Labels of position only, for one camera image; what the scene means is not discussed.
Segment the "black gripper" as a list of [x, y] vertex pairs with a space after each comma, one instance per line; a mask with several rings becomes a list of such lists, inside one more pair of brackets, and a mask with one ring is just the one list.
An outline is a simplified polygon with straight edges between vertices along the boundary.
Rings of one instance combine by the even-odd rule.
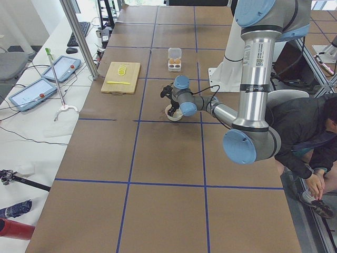
[[177, 98], [173, 94], [169, 94], [167, 97], [171, 101], [171, 108], [168, 110], [168, 115], [173, 116], [176, 110], [179, 109], [180, 105], [177, 101]]

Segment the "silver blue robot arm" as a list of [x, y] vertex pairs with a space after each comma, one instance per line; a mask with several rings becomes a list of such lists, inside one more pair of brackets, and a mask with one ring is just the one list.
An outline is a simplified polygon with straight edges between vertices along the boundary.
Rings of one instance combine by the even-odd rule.
[[231, 129], [224, 135], [223, 148], [230, 160], [251, 164], [277, 154], [278, 133], [265, 121], [274, 46], [277, 42], [306, 36], [310, 26], [310, 1], [239, 1], [234, 20], [244, 42], [238, 110], [213, 96], [195, 96], [189, 79], [177, 76], [161, 92], [172, 109], [184, 116], [206, 111]]

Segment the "person's clasped hands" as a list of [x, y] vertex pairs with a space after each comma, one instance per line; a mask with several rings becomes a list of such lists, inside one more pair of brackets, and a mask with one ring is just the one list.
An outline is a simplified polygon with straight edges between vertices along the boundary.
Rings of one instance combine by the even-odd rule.
[[315, 200], [321, 200], [325, 190], [324, 181], [325, 171], [323, 169], [316, 169], [305, 182], [310, 190], [311, 195]]

